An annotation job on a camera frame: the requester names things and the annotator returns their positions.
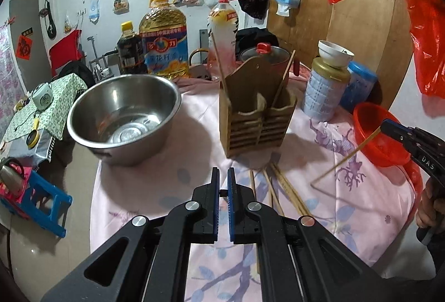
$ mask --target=tile floor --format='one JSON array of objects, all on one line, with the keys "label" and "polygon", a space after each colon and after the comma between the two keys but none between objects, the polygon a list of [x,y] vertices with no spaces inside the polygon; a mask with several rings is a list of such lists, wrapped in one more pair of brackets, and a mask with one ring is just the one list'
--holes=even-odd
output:
[{"label": "tile floor", "polygon": [[[73,197],[65,228],[58,239],[37,224],[13,217],[10,248],[14,279],[30,302],[39,302],[45,292],[73,270],[90,253],[90,206],[98,160],[76,144],[58,151],[68,166],[57,161],[42,166],[41,174]],[[401,276],[425,279],[434,276],[427,249],[416,237],[411,224],[400,233],[374,269],[384,277]],[[8,266],[6,234],[0,229],[0,258]]]}]

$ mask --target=dark bottle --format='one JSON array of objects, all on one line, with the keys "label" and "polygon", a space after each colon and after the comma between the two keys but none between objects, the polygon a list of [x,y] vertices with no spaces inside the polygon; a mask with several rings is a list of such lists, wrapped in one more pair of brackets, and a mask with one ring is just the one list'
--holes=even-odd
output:
[{"label": "dark bottle", "polygon": [[117,42],[123,74],[146,74],[141,36],[133,32],[131,21],[122,23],[122,36]]}]

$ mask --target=rice cooker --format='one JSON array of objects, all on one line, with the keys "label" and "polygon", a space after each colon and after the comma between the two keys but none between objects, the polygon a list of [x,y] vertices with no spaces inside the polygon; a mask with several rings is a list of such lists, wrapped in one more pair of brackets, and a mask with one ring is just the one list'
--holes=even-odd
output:
[{"label": "rice cooker", "polygon": [[46,110],[53,102],[53,91],[49,83],[41,83],[31,94],[31,99],[37,110]]}]

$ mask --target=red bowl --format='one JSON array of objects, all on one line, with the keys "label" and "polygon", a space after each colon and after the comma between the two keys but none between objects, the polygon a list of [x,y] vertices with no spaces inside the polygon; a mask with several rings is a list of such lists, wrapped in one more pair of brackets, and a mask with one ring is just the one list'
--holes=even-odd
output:
[{"label": "red bowl", "polygon": [[[373,103],[360,103],[354,109],[354,133],[357,145],[370,136],[386,118],[399,123],[393,114]],[[371,140],[362,150],[376,166],[405,165],[410,160],[401,143],[382,133]]]}]

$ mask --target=gold can lid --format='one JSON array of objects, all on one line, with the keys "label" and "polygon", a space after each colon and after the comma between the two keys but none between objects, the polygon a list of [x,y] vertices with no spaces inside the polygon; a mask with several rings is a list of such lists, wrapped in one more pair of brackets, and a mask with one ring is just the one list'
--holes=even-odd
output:
[{"label": "gold can lid", "polygon": [[351,74],[348,71],[348,68],[335,68],[324,63],[321,57],[316,57],[312,62],[312,69],[324,78],[328,78],[331,80],[338,81],[339,83],[348,83]]},{"label": "gold can lid", "polygon": [[132,21],[127,21],[121,24],[122,31],[128,31],[130,29],[133,29],[133,23]]}]

